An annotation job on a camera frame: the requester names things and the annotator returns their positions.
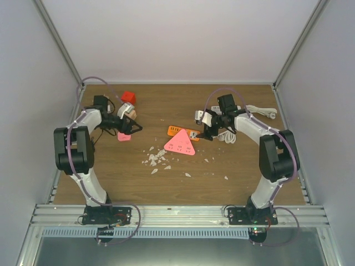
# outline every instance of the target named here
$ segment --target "wooden table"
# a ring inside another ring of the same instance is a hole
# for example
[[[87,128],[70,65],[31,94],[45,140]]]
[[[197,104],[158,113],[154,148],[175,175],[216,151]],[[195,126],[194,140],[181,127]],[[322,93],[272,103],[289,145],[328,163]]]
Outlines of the wooden table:
[[[168,126],[175,125],[202,131],[195,124],[195,110],[202,110],[209,94],[220,85],[113,85],[121,95],[128,90],[136,93],[136,121],[143,131],[132,135],[132,140],[119,142],[116,137],[104,133],[95,148],[94,170],[101,186],[113,202],[132,201],[137,204],[237,204],[246,203],[259,180],[258,146],[242,133],[234,144],[214,140],[194,141],[194,156],[168,152],[163,162],[152,167],[142,163],[148,154],[157,154],[171,137]],[[264,108],[277,108],[270,86],[234,85],[247,104]],[[211,98],[209,107],[217,105],[217,97],[228,94],[218,92]],[[82,104],[92,104],[93,96],[105,94],[117,106],[118,101],[105,85],[90,85],[84,93]],[[257,118],[270,126],[282,129],[279,115],[275,120],[261,115]],[[96,139],[101,131],[92,133]],[[85,204],[76,183],[62,174],[56,204]],[[285,185],[275,204],[304,204],[299,180]]]

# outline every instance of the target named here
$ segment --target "pink square object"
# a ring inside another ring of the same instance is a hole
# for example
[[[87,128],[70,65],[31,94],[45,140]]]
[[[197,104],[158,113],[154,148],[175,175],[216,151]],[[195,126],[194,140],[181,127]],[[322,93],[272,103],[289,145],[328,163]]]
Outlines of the pink square object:
[[[123,133],[118,132],[117,139],[118,141],[129,141],[131,140],[131,135],[125,135]]]

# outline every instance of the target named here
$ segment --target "robotic arm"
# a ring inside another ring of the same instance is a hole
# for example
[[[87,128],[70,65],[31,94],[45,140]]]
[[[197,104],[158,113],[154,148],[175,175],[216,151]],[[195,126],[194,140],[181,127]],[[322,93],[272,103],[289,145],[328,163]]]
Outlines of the robotic arm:
[[[237,131],[244,133],[259,145],[259,168],[262,173],[256,191],[248,198],[246,207],[239,210],[239,213],[236,213],[239,217],[230,219],[230,223],[238,224],[238,221],[241,221],[245,224],[247,220],[250,224],[264,224],[265,217],[271,217],[271,221],[275,224],[277,220],[272,219],[271,207],[278,190],[293,174],[290,153],[270,128],[267,130],[254,122],[252,116],[249,117],[244,109],[238,110],[231,94],[219,97],[218,102],[222,115],[206,110],[203,116],[203,111],[196,111],[196,122],[204,123],[204,132],[197,137],[213,140],[214,136],[218,136],[221,128],[234,134]],[[299,170],[300,161],[293,133],[290,130],[277,130],[277,132],[290,145]]]
[[[86,199],[83,224],[113,224],[116,222],[114,216],[125,209],[102,206],[103,204],[109,205],[111,200],[101,187],[93,169],[94,145],[90,134],[96,128],[116,129],[126,135],[143,129],[126,115],[134,109],[131,104],[123,104],[117,116],[108,114],[107,108],[108,98],[97,95],[94,97],[93,105],[85,108],[74,123],[54,130],[55,164],[59,170],[64,171],[78,184]],[[70,166],[71,161],[76,174]]]

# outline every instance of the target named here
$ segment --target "black mounting plate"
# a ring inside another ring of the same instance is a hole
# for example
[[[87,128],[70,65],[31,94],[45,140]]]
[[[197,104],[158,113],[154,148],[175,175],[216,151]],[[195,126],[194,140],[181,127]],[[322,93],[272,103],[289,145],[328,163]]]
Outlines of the black mounting plate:
[[[258,220],[255,220],[254,223],[250,221],[248,214],[246,212],[245,207],[229,207],[227,209],[228,211],[228,220],[229,224],[233,226],[238,226],[238,225],[245,225],[245,224],[250,224],[253,226],[256,226],[258,224],[261,225],[268,225],[268,220],[266,217],[270,219],[271,225],[276,225],[278,224],[277,217],[276,217],[276,211],[273,213],[270,213]]]
[[[121,222],[121,225],[130,224],[132,208],[130,207],[89,207],[86,206],[84,210],[82,224],[114,224],[118,220],[123,220],[123,216],[126,215],[126,220]]]

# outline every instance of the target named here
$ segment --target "white wall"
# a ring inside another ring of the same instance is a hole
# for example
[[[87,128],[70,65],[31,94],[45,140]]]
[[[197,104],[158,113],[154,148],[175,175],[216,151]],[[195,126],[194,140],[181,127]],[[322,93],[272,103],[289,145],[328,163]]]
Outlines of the white wall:
[[[331,0],[280,84],[301,164],[346,265],[355,260],[355,1]]]
[[[0,1],[0,258],[15,265],[35,203],[53,183],[53,130],[75,80],[32,1]]]
[[[271,83],[317,0],[44,0],[81,76]]]

